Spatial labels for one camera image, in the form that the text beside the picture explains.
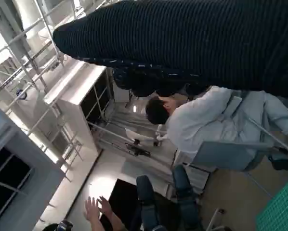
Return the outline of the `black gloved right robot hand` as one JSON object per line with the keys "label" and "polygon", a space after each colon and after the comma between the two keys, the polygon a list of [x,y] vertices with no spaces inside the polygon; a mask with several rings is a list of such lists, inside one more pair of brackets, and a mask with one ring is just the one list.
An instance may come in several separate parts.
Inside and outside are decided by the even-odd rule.
{"label": "black gloved right robot hand", "polygon": [[91,64],[288,98],[288,0],[122,0],[52,38]]}

